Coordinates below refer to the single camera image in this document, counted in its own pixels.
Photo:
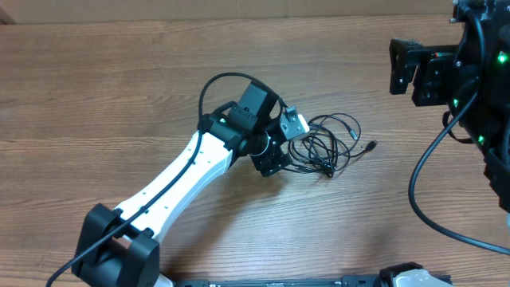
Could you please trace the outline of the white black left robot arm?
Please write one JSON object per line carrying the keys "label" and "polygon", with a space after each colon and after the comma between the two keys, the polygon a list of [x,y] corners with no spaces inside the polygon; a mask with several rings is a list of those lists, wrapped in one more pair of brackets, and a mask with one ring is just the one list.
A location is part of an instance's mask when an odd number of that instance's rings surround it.
{"label": "white black left robot arm", "polygon": [[90,286],[172,286],[160,246],[180,214],[216,178],[249,156],[268,177],[292,161],[282,144],[309,132],[306,120],[269,87],[251,81],[238,101],[201,112],[182,153],[140,192],[86,215],[72,273]]}

